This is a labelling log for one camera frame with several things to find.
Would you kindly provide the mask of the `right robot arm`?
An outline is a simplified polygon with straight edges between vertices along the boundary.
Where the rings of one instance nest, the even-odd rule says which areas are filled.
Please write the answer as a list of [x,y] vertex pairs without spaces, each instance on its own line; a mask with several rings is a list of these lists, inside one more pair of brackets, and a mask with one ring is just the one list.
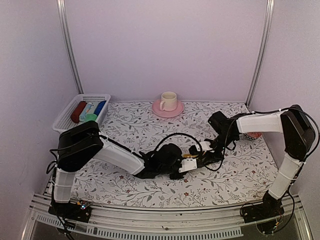
[[318,124],[298,104],[267,112],[239,113],[231,117],[218,111],[211,115],[208,123],[217,137],[196,146],[201,160],[205,154],[212,153],[214,160],[223,162],[228,146],[238,141],[241,135],[262,133],[266,140],[276,137],[276,142],[281,144],[283,159],[277,162],[277,176],[265,193],[269,199],[258,208],[262,218],[269,218],[278,210],[276,201],[287,193],[306,160],[320,144]]

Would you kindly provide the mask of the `yellow patterned towel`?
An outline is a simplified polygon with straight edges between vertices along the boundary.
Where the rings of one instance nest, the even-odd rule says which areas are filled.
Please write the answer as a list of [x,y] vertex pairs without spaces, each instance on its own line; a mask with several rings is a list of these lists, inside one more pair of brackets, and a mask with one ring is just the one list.
[[185,153],[182,155],[182,157],[184,159],[197,159],[200,156],[200,152],[196,152],[196,153]]

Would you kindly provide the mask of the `white plastic basket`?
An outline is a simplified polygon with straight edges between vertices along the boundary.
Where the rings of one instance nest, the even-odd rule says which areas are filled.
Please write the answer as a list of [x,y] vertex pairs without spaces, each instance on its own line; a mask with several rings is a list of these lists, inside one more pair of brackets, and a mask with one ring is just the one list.
[[109,94],[78,94],[53,122],[52,129],[62,133],[93,120],[102,125],[108,111]]

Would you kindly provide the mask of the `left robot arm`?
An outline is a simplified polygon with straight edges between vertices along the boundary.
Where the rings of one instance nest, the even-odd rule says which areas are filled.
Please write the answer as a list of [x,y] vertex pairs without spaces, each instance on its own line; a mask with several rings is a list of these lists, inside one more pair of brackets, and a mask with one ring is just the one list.
[[184,177],[182,151],[175,144],[163,145],[148,153],[134,152],[115,140],[101,135],[98,123],[88,121],[60,134],[58,147],[50,149],[55,157],[53,200],[63,216],[74,213],[69,202],[76,172],[91,159],[102,160],[119,167],[139,179],[154,179],[168,175],[171,180]]

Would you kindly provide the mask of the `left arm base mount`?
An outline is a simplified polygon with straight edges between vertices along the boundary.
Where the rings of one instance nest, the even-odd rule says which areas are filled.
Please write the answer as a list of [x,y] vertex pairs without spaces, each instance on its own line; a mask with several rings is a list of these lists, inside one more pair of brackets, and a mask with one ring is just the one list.
[[91,217],[92,208],[87,202],[83,201],[78,201],[77,203],[70,201],[68,203],[58,203],[52,200],[48,213],[59,216],[61,219],[88,223]]

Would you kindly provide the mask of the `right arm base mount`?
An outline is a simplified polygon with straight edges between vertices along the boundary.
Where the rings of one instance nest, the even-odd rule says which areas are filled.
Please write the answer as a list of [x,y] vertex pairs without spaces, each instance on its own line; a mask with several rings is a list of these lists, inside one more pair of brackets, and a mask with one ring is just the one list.
[[285,213],[281,200],[263,200],[262,203],[244,204],[239,214],[245,223],[251,223],[277,217]]

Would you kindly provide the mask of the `green microfibre towel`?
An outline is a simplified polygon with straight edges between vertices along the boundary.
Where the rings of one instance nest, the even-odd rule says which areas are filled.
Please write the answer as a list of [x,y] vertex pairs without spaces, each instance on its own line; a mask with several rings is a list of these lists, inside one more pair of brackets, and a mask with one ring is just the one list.
[[94,113],[88,113],[88,114],[86,114],[86,116],[85,116],[85,120],[84,120],[84,122],[86,123],[86,122],[89,122],[89,121],[96,121],[96,119],[98,118],[98,116],[96,115],[96,114],[94,114]]

